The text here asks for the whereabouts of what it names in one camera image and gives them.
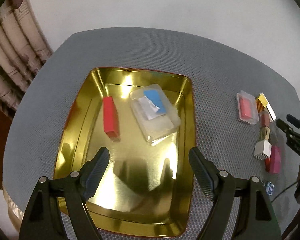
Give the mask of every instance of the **red block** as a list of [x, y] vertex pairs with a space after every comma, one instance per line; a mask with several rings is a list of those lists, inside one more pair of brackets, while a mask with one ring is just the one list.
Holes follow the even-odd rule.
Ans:
[[270, 126], [270, 115], [266, 111], [261, 113], [261, 127], [264, 126]]
[[266, 171], [268, 172], [270, 171], [270, 162], [271, 162], [271, 158], [265, 159]]
[[249, 99], [240, 97], [239, 103], [240, 103], [241, 117], [245, 119], [252, 118], [252, 110], [251, 110], [251, 104]]
[[103, 130], [110, 139], [120, 138], [118, 112], [112, 97], [103, 98]]

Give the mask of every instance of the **metal bolt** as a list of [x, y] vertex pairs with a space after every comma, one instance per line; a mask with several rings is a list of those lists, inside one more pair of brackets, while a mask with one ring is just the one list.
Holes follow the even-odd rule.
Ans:
[[44, 183], [47, 181], [47, 178], [45, 176], [42, 176], [40, 179], [39, 179], [39, 182], [40, 183]]
[[78, 177], [79, 176], [79, 172], [73, 171], [73, 172], [70, 173], [70, 176], [73, 177], [73, 178]]
[[228, 172], [226, 172], [226, 171], [220, 171], [219, 174], [220, 174], [220, 176], [222, 176], [222, 177], [228, 176]]
[[258, 182], [259, 182], [259, 178], [256, 177], [256, 176], [253, 176], [251, 179], [252, 179], [252, 181], [255, 182], [255, 183], [258, 183]]

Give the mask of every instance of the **gray cloth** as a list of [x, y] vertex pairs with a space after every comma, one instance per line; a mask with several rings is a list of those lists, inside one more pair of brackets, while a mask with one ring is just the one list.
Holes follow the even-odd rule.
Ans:
[[[73, 34], [47, 61], [26, 92], [10, 128], [3, 163], [3, 184], [25, 211], [40, 176], [53, 177], [60, 138], [71, 104], [89, 71], [120, 66], [178, 73], [191, 78], [194, 89], [196, 142], [204, 156], [234, 177], [252, 175], [275, 185], [273, 198], [296, 180], [300, 158], [271, 124], [271, 142], [282, 150], [282, 171], [270, 176], [253, 156], [259, 124], [238, 121], [236, 94], [263, 92], [277, 117], [300, 119], [295, 89], [263, 63], [218, 42], [186, 33], [146, 28], [106, 28]], [[298, 210], [291, 188], [274, 202], [284, 230]], [[236, 199], [224, 239], [230, 239], [239, 199]], [[197, 181], [186, 232], [176, 239], [195, 239], [210, 211]], [[64, 215], [68, 236], [75, 239]], [[101, 230], [104, 239], [136, 239]]]

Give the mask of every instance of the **poker chip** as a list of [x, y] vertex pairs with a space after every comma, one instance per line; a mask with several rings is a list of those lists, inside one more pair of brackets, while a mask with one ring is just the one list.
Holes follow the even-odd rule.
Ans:
[[271, 196], [274, 192], [274, 184], [272, 182], [268, 182], [266, 185], [266, 192], [269, 196]]

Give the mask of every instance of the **curtain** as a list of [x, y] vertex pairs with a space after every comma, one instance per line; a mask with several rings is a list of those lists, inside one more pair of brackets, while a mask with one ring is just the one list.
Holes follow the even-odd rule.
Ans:
[[6, 0], [0, 7], [0, 110], [10, 119], [51, 54], [29, 1]]

